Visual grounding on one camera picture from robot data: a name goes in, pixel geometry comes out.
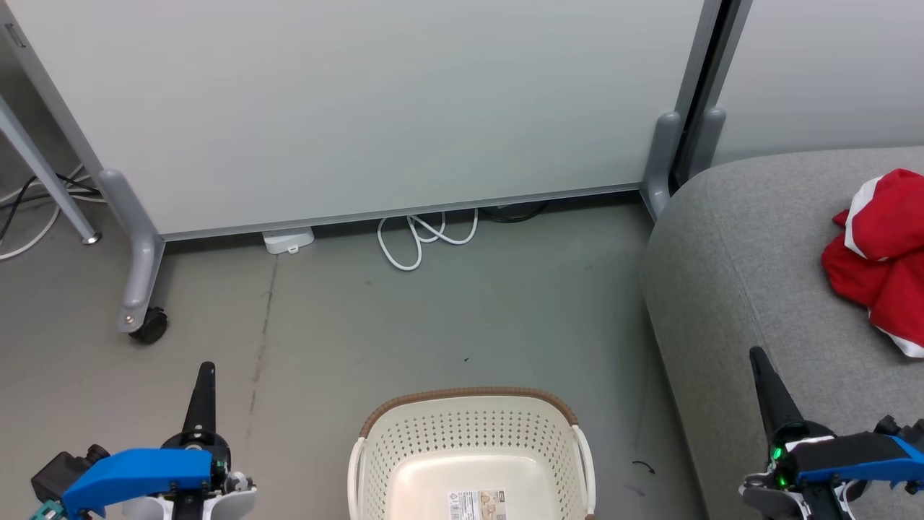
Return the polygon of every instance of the caster wheel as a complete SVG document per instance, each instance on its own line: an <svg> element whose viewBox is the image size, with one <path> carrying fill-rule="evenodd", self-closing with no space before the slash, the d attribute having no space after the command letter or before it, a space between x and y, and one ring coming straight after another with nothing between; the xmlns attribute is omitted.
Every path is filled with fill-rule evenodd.
<svg viewBox="0 0 924 520"><path fill-rule="evenodd" d="M137 341L150 345L161 339L167 330L167 315L164 309L160 307L148 307L148 312L144 315L144 323L134 332L128 335Z"/></svg>

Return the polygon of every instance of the red cloth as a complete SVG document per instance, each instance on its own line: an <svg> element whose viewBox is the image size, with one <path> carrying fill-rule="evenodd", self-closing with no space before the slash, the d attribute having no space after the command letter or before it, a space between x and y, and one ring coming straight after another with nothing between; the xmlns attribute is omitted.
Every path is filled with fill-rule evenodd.
<svg viewBox="0 0 924 520"><path fill-rule="evenodd" d="M864 184L834 222L821 254L834 291L869 309L869 322L905 355L924 357L924 177L897 169Z"/></svg>

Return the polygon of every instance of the gray floor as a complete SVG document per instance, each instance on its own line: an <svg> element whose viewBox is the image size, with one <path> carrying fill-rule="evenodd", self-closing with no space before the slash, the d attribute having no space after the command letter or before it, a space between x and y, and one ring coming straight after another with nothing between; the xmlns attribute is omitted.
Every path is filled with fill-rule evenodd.
<svg viewBox="0 0 924 520"><path fill-rule="evenodd" d="M11 105L69 171L76 158L18 78L4 96L19 89L26 102ZM0 194L26 176L0 146ZM385 261L374 223L319 229L295 255L267 254L253 236L172 245L155 296L171 327L150 347L116 332L126 238L104 206L81 206L98 244L81 245L61 218L0 262L6 516L35 510L29 479L60 451L156 446L176 433L209 360L219 431L260 487L252 518L347 518L347 459L366 416L398 395L470 385L534 387L571 405L594 455L600 518L703 517L639 294L651 224L638 202L482 222L468 245L425 244L409 274ZM52 209L24 209L0 253ZM464 236L468 215L457 217L448 233ZM393 222L386 239L410 261L409 233Z"/></svg>

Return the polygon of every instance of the white cable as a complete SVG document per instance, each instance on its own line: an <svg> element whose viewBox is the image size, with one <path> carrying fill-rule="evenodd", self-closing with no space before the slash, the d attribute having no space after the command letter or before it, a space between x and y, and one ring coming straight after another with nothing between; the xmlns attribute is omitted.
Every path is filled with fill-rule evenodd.
<svg viewBox="0 0 924 520"><path fill-rule="evenodd" d="M68 177L69 177L69 178L72 178L72 177L74 177L75 175L77 175L77 172L79 172L81 168L83 168L83 164L82 164L82 163L79 164L79 165L77 165L77 167L74 168L74 170L70 172L70 175L68 175ZM74 181L80 182L80 181L82 181L82 180L87 180L87 179L89 179L89 178L90 178L89 175L84 175L83 177L79 177L79 178L77 178L77 179L74 179ZM40 183L38 180L35 180L33 183L30 184L30 187L31 187L31 186L34 186L34 185L36 185L36 184L41 184L41 183ZM83 191L83 190L80 190L80 191L71 191L71 190L67 190L67 191L68 191L68 192L77 192L77 193L86 193L86 192ZM8 201L9 199L11 199L11 198L13 198L13 197L15 197L15 196L17 196L17 195L19 195L19 192L10 193L10 194L7 195L6 197L0 199L0 203L6 202L6 201ZM77 200L80 200L80 201L86 201L86 202L89 202L89 203L103 203L103 204L105 204L105 202L106 202L105 200L102 200L102 199L93 199L93 198L90 198L90 197L81 197L81 196L78 196L78 195L71 195L71 198L74 198L74 199L77 199ZM52 217L51 217L51 219L48 220L48 224L45 224L44 229L42 229L42 231L40 231L39 234L36 235L35 238L32 239L29 243L27 243L26 245L20 247L20 248L17 249L16 251L11 251L11 252L9 252L9 253L0 254L0 261L8 260L8 259L10 259L10 258L12 258L12 257L14 257L14 256L19 256L20 254L23 254L23 253L27 252L29 249L31 249L31 247L32 247L33 245L37 244L37 243L48 233L48 230L52 228L52 226L55 224L55 221L57 220L58 215L60 215L60 214L61 214L61 206L56 205L56 206L55 206L55 212L52 213Z"/></svg>
<svg viewBox="0 0 924 520"><path fill-rule="evenodd" d="M420 248L421 242L430 243L430 242L436 241L437 239L442 239L453 245L462 245L464 243L468 243L468 241L470 241L471 238L475 236L475 230L478 229L478 209L475 210L475 218L471 222L471 232L468 234L466 239L461 240L461 241L451 239L443 235L443 231L446 230L446 213L445 212L442 212L442 211L440 212L440 230L439 231L434 229L433 226L431 226L430 224L427 224L426 222L421 220L416 215L408 215L405 218L407 219L407 225L410 227L410 233L411 235L414 236L414 245L417 246L417 261L415 261L410 266L403 266L401 264L398 264L396 260L392 257L392 254L388 252L388 248L385 247L385 241L382 239L382 225L385 223L385 220L388 220L388 218L383 218L382 220L379 220L379 228L376 231L376 235L378 235L379 237L379 245L382 246L382 252L385 253L385 258L388 258L388 261L392 263L392 266L395 266L401 269L402 271L413 271L414 269L418 268L418 266L420 266L420 260L423 259L423 250ZM430 233L433 233L433 236L426 238L426 239L421 238L417 232L417 224L416 224L417 222L419 222L424 228L426 228L427 231L429 231Z"/></svg>
<svg viewBox="0 0 924 520"><path fill-rule="evenodd" d="M55 212L52 213L51 219L48 221L48 224L45 224L45 229L42 229L42 231L39 232L38 235L35 235L35 238L34 238L34 239L32 239L32 240L31 240L29 243L27 243L26 245L24 245L24 246L20 247L19 249L17 249L16 251L13 251L13 252L10 252L10 253L6 253L6 254L0 254L0 260L7 260L7 259L9 259L9 258L12 258L12 257L14 257L14 256L17 256L17 255L20 255L20 254L23 254L23 253L27 252L33 245L35 245L36 243L38 243L38 241L40 241L40 240L42 239L43 236L45 236L45 233L48 232L48 229L51 229L51 228L52 228L53 224L54 224L55 221L57 220L58 214L60 214L60 213L61 213L61 207L56 205L56 206L55 206Z"/></svg>
<svg viewBox="0 0 924 520"><path fill-rule="evenodd" d="M75 175L77 175L77 172L81 171L82 169L83 169L83 163L80 163L80 164L77 165L76 168L74 168L73 171L70 172L70 175L68 175L67 177L68 177L69 179L73 178ZM84 175L84 176L81 176L81 177L78 177L78 178L74 179L74 181L75 181L75 182L80 182L80 181L82 181L82 180L87 180L87 179L89 179L89 178L90 178L89 175ZM41 182L40 180L36 179L36 180L32 181L32 182L29 184L29 188L31 188L31 187L33 187L33 186L42 186L42 182ZM68 188L67 190L68 190L69 192L71 192L71 193L86 193L85 191L81 190L80 188L77 188L77 189L76 189L76 190L79 190L79 191L71 191L71 190L75 190L74 188ZM8 200L10 200L10 199L12 199L12 198L14 198L14 197L16 197L17 195L19 195L19 191L12 192L12 193L10 193L9 195L4 195L3 198L0 198L0 204L1 204L1 203L4 203L4 202L6 202L6 201L8 201Z"/></svg>

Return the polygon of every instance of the white plastic basket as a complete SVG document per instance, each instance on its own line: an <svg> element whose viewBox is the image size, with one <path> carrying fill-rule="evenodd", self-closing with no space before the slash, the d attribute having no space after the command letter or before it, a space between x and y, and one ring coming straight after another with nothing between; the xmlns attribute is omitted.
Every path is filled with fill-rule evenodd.
<svg viewBox="0 0 924 520"><path fill-rule="evenodd" d="M587 439L552 394L485 387L393 399L350 455L351 520L592 520Z"/></svg>

